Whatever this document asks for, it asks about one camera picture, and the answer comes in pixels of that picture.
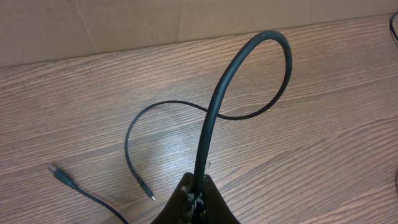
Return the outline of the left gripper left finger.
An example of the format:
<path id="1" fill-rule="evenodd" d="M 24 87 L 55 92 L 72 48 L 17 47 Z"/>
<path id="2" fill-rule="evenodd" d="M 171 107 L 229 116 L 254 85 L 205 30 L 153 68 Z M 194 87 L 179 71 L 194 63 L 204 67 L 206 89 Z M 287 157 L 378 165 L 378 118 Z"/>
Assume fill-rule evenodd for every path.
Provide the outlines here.
<path id="1" fill-rule="evenodd" d="M 192 192 L 193 174 L 184 173 L 177 187 L 173 191 L 162 211 L 156 216 L 151 224 L 183 224 L 188 223 L 190 203 L 189 195 Z"/>

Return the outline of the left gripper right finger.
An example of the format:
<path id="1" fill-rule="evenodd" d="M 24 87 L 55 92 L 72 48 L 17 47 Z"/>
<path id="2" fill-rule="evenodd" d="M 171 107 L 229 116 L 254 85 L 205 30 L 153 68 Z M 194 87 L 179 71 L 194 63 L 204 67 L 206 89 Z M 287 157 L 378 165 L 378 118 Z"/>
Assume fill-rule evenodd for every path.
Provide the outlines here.
<path id="1" fill-rule="evenodd" d="M 209 224 L 240 224 L 209 175 L 204 176 L 203 193 Z"/>

